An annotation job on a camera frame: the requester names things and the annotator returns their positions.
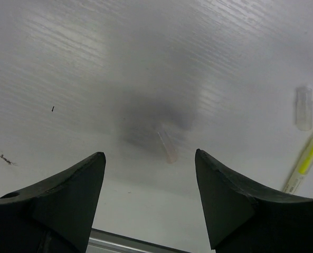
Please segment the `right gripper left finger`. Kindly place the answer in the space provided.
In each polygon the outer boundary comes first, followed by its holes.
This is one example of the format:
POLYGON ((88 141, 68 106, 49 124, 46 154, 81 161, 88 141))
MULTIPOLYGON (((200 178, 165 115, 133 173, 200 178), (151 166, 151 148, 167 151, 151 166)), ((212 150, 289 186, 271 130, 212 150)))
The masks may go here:
POLYGON ((105 174, 96 152, 0 197, 0 252, 85 252, 105 174))

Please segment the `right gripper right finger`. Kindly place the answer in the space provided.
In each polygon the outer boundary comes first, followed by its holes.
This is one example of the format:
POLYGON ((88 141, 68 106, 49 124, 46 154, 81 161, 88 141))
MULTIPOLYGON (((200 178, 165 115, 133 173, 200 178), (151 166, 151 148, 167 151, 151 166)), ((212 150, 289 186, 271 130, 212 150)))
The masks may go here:
POLYGON ((203 150, 195 169, 216 252, 313 252, 313 199, 264 186, 203 150))

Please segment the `yellow pen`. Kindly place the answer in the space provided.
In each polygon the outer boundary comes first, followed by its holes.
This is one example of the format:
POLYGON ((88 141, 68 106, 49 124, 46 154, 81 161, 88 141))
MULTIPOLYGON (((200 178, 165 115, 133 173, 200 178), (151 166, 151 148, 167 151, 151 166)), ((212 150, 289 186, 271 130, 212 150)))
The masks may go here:
POLYGON ((313 135, 302 151, 283 192, 295 194, 313 165, 313 135))

